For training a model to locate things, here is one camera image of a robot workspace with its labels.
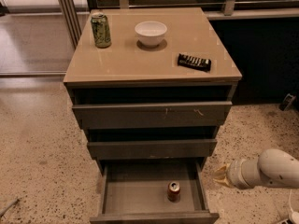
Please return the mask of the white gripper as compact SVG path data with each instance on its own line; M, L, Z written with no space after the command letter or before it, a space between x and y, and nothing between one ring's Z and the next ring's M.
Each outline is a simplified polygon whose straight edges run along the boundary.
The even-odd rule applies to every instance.
M214 181L226 188L253 189L260 184L257 163L257 159L241 159L231 164L226 163L214 172Z

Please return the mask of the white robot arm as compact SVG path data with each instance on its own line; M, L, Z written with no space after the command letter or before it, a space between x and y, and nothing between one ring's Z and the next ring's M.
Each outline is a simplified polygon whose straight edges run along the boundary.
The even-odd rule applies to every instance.
M298 189L299 160L282 150L271 148L255 159L225 164L214 173L213 180L227 188Z

